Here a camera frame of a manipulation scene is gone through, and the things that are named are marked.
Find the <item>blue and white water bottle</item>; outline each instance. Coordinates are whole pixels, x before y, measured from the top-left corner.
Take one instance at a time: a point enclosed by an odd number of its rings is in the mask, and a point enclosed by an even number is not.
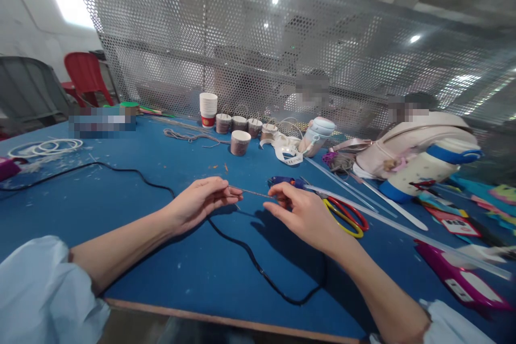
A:
[[[335,124],[332,121],[324,117],[315,117],[308,123],[308,129],[299,143],[298,150],[305,157],[314,157],[334,130]]]
[[[446,180],[462,164],[477,161],[482,156],[476,144],[451,138],[439,140],[383,182],[380,191],[395,202],[408,202],[435,183]]]

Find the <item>black cable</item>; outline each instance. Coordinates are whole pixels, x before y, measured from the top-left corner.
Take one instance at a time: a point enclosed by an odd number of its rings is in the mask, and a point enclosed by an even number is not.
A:
[[[256,260],[255,256],[254,256],[254,253],[253,251],[251,250],[251,248],[249,247],[248,244],[246,244],[245,242],[242,242],[238,239],[234,239],[234,238],[231,238],[229,235],[226,235],[224,234],[221,230],[219,230],[219,228],[213,223],[213,221],[211,220],[211,217],[213,215],[209,216],[207,219],[208,219],[208,222],[210,222],[211,226],[213,227],[213,229],[221,236],[223,237],[224,239],[227,239],[228,241],[230,242],[233,242],[239,246],[241,246],[245,251],[247,251],[247,254],[249,255],[249,258],[251,258],[251,261],[253,262],[253,265],[254,267],[256,268],[256,270],[258,270],[260,272],[260,274],[263,276],[263,278],[265,278],[267,280],[267,282],[269,283],[269,285],[281,296],[283,297],[283,299],[285,301],[287,301],[288,303],[292,304],[292,305],[298,305],[298,306],[301,306],[301,305],[304,305],[308,302],[308,300],[317,292],[319,291],[320,289],[324,288],[326,286],[326,277],[327,277],[327,273],[328,273],[328,269],[327,269],[327,262],[326,262],[326,255],[322,255],[322,261],[323,261],[323,275],[322,275],[322,280],[321,282],[315,287],[313,288],[303,299],[301,300],[294,300],[292,298],[290,298],[289,296],[287,296],[285,293],[283,293],[277,286],[276,284],[270,279],[270,277],[267,275],[267,273],[265,271],[263,271],[262,267],[260,266],[260,264],[258,263],[258,261]]]
[[[69,172],[73,172],[75,170],[79,170],[79,169],[82,169],[82,168],[86,168],[86,167],[89,167],[89,166],[92,166],[92,165],[101,165],[103,167],[106,167],[106,168],[109,168],[111,170],[114,170],[114,171],[117,171],[117,172],[136,172],[140,178],[143,180],[143,182],[147,185],[150,185],[152,187],[156,187],[156,188],[161,188],[161,189],[165,189],[167,191],[170,192],[170,194],[172,195],[172,198],[175,198],[175,194],[174,192],[172,191],[171,188],[169,187],[165,187],[164,185],[158,185],[158,184],[154,184],[154,183],[151,183],[150,181],[148,181],[147,179],[145,179],[145,177],[142,175],[142,173],[140,171],[138,171],[137,169],[120,169],[120,168],[114,168],[112,166],[110,166],[109,164],[105,164],[103,162],[100,162],[100,161],[95,161],[95,162],[90,162],[88,164],[84,164],[84,165],[81,165],[81,166],[78,166],[78,167],[75,167],[75,168],[71,168],[71,169],[68,169],[66,171],[63,171],[63,172],[59,172],[55,175],[52,175],[52,176],[49,176],[49,177],[45,177],[44,179],[41,179],[39,181],[36,181],[35,183],[32,183],[32,184],[29,184],[29,185],[25,185],[23,187],[19,187],[19,188],[0,188],[0,191],[5,191],[5,192],[17,192],[17,191],[23,191],[23,190],[26,190],[28,188],[32,188],[32,187],[35,187],[36,185],[39,185],[41,183],[44,183],[46,181],[49,181],[55,177],[58,177],[58,176],[61,176],[61,175],[65,175]],[[224,239],[236,244],[236,245],[239,245],[240,247],[242,247],[246,252],[247,254],[249,255],[249,258],[251,259],[254,267],[256,268],[256,270],[258,270],[258,272],[263,276],[263,278],[266,279],[266,281],[269,283],[269,285],[285,300],[287,301],[288,303],[292,304],[292,305],[298,305],[298,306],[301,306],[301,305],[304,305],[306,304],[310,298],[312,298],[312,296],[318,292],[320,289],[324,288],[326,286],[326,280],[327,280],[327,276],[328,276],[328,264],[327,264],[327,260],[326,260],[326,256],[324,254],[322,254],[322,262],[323,262],[323,274],[322,274],[322,279],[320,281],[320,283],[315,287],[313,288],[310,292],[308,292],[308,294],[301,300],[294,300],[292,298],[290,298],[289,296],[287,296],[285,293],[283,293],[277,286],[276,284],[270,279],[270,277],[267,275],[267,273],[265,273],[265,271],[262,269],[262,267],[260,266],[260,264],[258,263],[258,261],[256,260],[255,256],[254,256],[254,253],[253,253],[253,250],[249,247],[248,244],[246,244],[245,242],[242,242],[241,240],[238,240],[238,239],[234,239],[232,237],[230,237],[229,235],[226,235],[224,234],[216,225],[215,223],[213,223],[213,221],[211,220],[211,216],[208,216],[207,217],[207,220],[208,222],[210,223],[210,225],[213,227],[213,229],[217,232],[217,234],[219,234],[221,237],[223,237]]]
[[[170,189],[168,187],[165,187],[164,185],[158,185],[158,184],[151,183],[150,181],[145,179],[144,176],[141,174],[141,172],[138,171],[137,169],[114,168],[114,167],[110,166],[109,164],[105,164],[105,163],[100,162],[100,161],[91,162],[91,163],[84,164],[84,165],[81,165],[81,166],[78,166],[78,167],[75,167],[75,168],[68,169],[68,170],[63,171],[63,172],[59,172],[58,174],[55,174],[55,175],[52,175],[52,176],[49,176],[49,177],[45,177],[44,179],[41,179],[41,180],[36,181],[35,183],[29,184],[29,185],[25,185],[23,187],[19,187],[19,188],[0,188],[0,191],[5,191],[5,192],[23,191],[23,190],[26,190],[27,188],[32,188],[32,187],[35,187],[36,185],[39,185],[39,184],[44,183],[46,181],[49,181],[50,179],[53,179],[55,177],[58,177],[58,176],[61,176],[61,175],[65,175],[65,174],[67,174],[69,172],[73,172],[74,170],[86,168],[86,167],[89,167],[89,166],[92,166],[92,165],[101,165],[103,167],[109,168],[109,169],[117,171],[117,172],[136,172],[138,175],[140,175],[140,178],[144,181],[145,184],[148,184],[148,185],[150,185],[152,187],[156,187],[156,188],[166,189],[167,191],[170,192],[170,194],[172,195],[172,198],[174,198],[174,199],[176,198],[176,195],[174,194],[172,189]]]

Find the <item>white plastic ring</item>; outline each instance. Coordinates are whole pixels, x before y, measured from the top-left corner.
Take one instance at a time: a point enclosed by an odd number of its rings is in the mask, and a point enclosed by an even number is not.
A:
[[[73,143],[73,145],[70,148],[58,149],[60,142]],[[53,149],[45,149],[45,148],[43,148],[43,146],[45,146],[47,144],[55,144],[57,146],[55,148],[53,148]],[[64,152],[73,151],[73,150],[81,147],[82,144],[83,144],[83,142],[81,140],[76,140],[76,139],[50,140],[50,141],[42,142],[35,149],[33,149],[32,152],[34,154],[36,154],[37,156],[50,156],[50,155],[56,155],[56,154],[60,154],[60,153],[64,153]]]
[[[22,157],[24,159],[30,159],[31,157],[36,157],[37,155],[34,154],[34,152],[32,152],[33,153],[32,155],[20,155],[20,154],[15,154],[15,152],[18,151],[19,149],[25,149],[27,147],[34,146],[34,145],[40,145],[40,144],[43,144],[43,141],[28,142],[26,144],[18,145],[16,147],[14,147],[13,149],[11,149],[10,151],[8,151],[7,156],[12,157],[12,158]]]

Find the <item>wooden table edge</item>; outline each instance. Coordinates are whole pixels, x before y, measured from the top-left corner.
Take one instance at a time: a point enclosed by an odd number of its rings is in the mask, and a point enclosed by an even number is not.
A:
[[[262,324],[260,322],[252,322],[245,320],[236,320],[227,317],[211,316],[209,314],[188,312],[179,309],[171,309],[162,306],[154,306],[147,304],[134,303],[129,301],[106,298],[105,301],[115,307],[137,310],[141,312],[150,312],[162,314],[164,316],[179,317],[184,319],[204,321],[206,323],[215,323],[222,325],[230,325],[237,328],[251,329],[254,331],[269,332],[282,334],[287,336],[296,336],[303,339],[321,340],[340,344],[359,344],[359,339],[351,339],[342,336],[335,336],[326,333],[317,333],[310,331],[303,331],[301,329],[285,328],[277,325]]]

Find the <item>gray chair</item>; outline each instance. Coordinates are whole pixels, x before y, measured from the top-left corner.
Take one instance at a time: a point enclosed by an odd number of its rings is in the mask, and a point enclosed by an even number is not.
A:
[[[33,58],[0,56],[0,110],[17,126],[38,119],[55,124],[54,114],[68,116],[69,102],[49,65]]]

